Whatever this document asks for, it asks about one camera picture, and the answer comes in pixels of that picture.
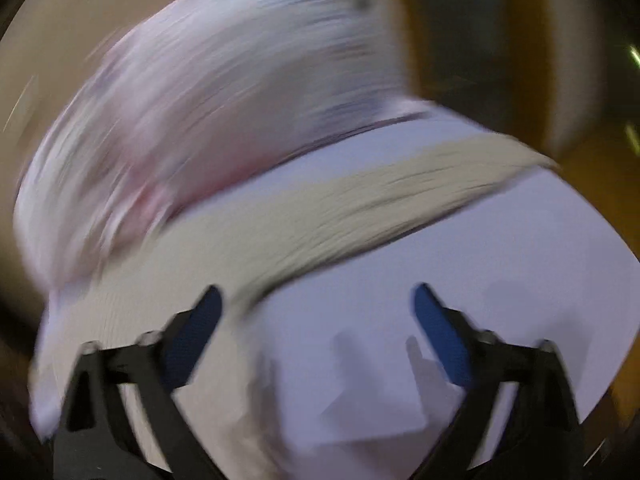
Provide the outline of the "beige cable knit sweater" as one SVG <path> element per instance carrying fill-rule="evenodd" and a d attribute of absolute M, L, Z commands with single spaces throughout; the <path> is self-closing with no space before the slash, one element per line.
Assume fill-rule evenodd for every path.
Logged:
<path fill-rule="evenodd" d="M 111 262 L 43 327 L 30 373 L 35 418 L 58 419 L 81 344 L 126 344 L 216 284 L 226 313 L 180 403 L 226 474 L 277 478 L 250 385 L 253 355 L 241 338 L 247 313 L 280 285 L 423 228 L 548 165 L 518 140 L 485 133 L 350 176 L 218 198 Z"/>

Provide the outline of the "lavender bed sheet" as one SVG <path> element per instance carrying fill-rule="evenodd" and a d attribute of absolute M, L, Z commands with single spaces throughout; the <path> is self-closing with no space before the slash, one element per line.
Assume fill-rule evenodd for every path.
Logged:
<path fill-rule="evenodd" d="M 435 108 L 202 200 L 50 297 L 58 479 L 577 478 L 639 263 L 543 154 Z"/>

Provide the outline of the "right pink floral pillow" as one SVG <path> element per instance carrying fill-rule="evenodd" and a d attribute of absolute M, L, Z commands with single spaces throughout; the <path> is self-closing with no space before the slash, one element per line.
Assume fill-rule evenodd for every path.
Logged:
<path fill-rule="evenodd" d="M 32 156 L 24 265 L 61 289 L 204 196 L 424 110 L 378 0 L 175 0 L 104 52 Z"/>

